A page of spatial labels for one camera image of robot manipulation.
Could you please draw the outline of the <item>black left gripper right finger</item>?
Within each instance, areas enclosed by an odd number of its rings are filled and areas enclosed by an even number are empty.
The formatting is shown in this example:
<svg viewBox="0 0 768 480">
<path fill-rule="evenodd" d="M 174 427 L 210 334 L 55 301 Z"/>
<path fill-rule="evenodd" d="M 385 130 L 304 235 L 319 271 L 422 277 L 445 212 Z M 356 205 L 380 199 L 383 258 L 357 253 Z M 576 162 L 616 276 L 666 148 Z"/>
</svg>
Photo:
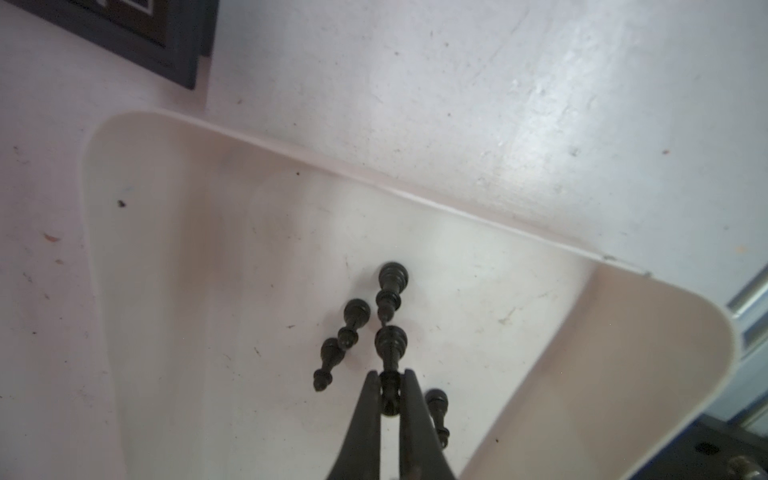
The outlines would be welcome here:
<svg viewBox="0 0 768 480">
<path fill-rule="evenodd" d="M 422 393 L 417 375 L 406 369 L 400 386 L 399 475 L 401 479 L 455 479 L 443 450 L 449 401 L 441 389 Z"/>
</svg>

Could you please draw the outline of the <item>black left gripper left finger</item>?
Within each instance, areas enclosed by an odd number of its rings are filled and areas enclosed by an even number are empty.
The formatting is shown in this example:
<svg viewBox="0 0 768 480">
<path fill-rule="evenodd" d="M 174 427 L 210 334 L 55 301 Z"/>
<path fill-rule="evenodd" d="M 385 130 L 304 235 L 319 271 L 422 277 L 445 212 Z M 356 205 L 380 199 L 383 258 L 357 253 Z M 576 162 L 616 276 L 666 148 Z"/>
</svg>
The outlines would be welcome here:
<svg viewBox="0 0 768 480">
<path fill-rule="evenodd" d="M 379 374 L 370 371 L 328 480 L 380 479 L 381 417 L 381 382 Z"/>
</svg>

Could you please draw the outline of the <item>black chess piece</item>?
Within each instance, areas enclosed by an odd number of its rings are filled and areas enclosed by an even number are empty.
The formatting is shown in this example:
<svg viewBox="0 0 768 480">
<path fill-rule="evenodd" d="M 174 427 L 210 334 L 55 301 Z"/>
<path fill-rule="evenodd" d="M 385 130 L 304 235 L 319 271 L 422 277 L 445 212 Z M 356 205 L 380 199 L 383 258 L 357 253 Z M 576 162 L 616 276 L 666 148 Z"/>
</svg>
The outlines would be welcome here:
<svg viewBox="0 0 768 480">
<path fill-rule="evenodd" d="M 374 344 L 383 366 L 379 375 L 382 414 L 394 417 L 399 414 L 399 362 L 407 349 L 407 335 L 400 327 L 387 325 L 376 333 Z"/>
</svg>

